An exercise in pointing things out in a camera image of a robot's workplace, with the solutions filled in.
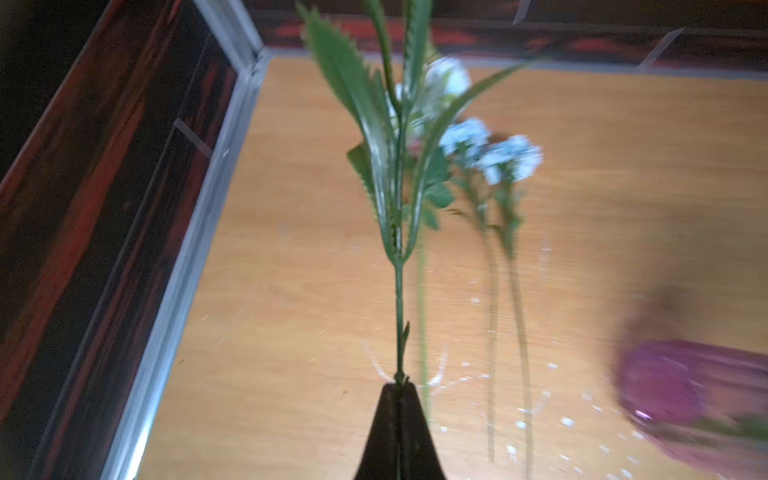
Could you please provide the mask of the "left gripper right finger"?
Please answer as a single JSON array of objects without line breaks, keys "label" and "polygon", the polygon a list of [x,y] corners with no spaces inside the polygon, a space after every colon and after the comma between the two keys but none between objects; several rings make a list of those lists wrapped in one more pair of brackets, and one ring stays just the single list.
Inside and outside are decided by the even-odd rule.
[{"label": "left gripper right finger", "polygon": [[445,480],[428,422],[412,383],[406,383],[398,399],[400,479]]}]

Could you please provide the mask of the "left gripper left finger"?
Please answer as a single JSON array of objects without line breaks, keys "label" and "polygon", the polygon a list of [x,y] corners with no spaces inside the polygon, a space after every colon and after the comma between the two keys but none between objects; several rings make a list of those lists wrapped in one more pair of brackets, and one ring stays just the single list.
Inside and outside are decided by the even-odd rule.
[{"label": "left gripper left finger", "polygon": [[399,397],[395,384],[381,390],[355,480],[400,478]]}]

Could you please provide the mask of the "purple glass vase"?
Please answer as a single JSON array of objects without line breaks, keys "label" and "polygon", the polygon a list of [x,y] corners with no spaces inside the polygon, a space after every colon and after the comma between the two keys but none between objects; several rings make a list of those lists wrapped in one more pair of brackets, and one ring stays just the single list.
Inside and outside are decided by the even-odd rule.
[{"label": "purple glass vase", "polygon": [[715,445],[693,445],[650,432],[661,422],[767,417],[766,356],[682,340],[649,340],[623,355],[616,388],[634,428],[668,457],[726,478],[766,478],[767,443],[723,438]]}]

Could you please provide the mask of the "light blue carnation stem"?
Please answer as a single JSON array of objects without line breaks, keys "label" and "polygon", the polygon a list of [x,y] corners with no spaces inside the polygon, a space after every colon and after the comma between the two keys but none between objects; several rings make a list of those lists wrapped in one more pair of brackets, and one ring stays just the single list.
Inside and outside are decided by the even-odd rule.
[{"label": "light blue carnation stem", "polygon": [[448,160],[449,181],[466,200],[465,210],[453,208],[450,213],[467,220],[480,238],[487,264],[487,450],[488,460],[496,459],[496,374],[498,328],[498,268],[490,242],[487,182],[481,157],[490,146],[491,133],[478,118],[469,118],[451,125],[441,149]]},{"label": "light blue carnation stem", "polygon": [[[452,100],[423,134],[421,152],[413,156],[409,144],[416,138],[409,125],[415,108],[424,101],[427,67],[443,58],[434,48],[431,31],[432,3],[407,1],[403,5],[404,42],[400,66],[392,58],[392,41],[383,5],[368,1],[365,12],[372,22],[382,65],[368,64],[349,34],[312,7],[298,5],[302,39],[312,53],[325,81],[351,115],[362,139],[347,154],[373,207],[386,257],[395,274],[395,308],[404,308],[404,268],[414,256],[420,233],[420,210],[425,193],[425,173],[449,127],[466,119],[464,111],[481,94],[511,75],[498,71]],[[490,234],[498,222],[495,202],[489,198]]]},{"label": "light blue carnation stem", "polygon": [[523,296],[517,265],[519,230],[523,219],[519,212],[522,192],[518,184],[530,178],[543,159],[542,149],[524,135],[513,135],[490,144],[479,159],[479,168],[495,202],[498,222],[492,226],[505,257],[518,353],[523,399],[525,433],[524,477],[534,477],[534,401],[531,385],[531,365]]}]

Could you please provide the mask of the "blue white flower spray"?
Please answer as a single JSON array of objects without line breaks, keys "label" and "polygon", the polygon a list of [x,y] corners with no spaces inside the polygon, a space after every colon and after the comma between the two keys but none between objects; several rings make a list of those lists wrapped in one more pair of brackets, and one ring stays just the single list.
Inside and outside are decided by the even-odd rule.
[{"label": "blue white flower spray", "polygon": [[[470,88],[469,74],[461,62],[453,57],[443,57],[434,60],[426,70],[424,84],[424,101],[415,108],[416,118],[409,125],[416,138],[409,144],[410,153],[415,156],[421,152],[423,134],[430,123],[437,120],[439,114],[449,103],[458,98]],[[431,395],[435,393],[442,381],[447,354],[440,359],[437,375],[428,377],[428,347],[427,347],[427,313],[426,313],[426,274],[428,256],[425,245],[425,234],[429,230],[440,229],[438,211],[449,206],[453,201],[453,193],[446,182],[450,178],[449,164],[443,150],[438,147],[434,158],[425,173],[425,193],[420,210],[420,233],[414,244],[413,253],[416,258],[416,325],[418,328],[419,369],[421,403],[428,420],[431,416]]]}]

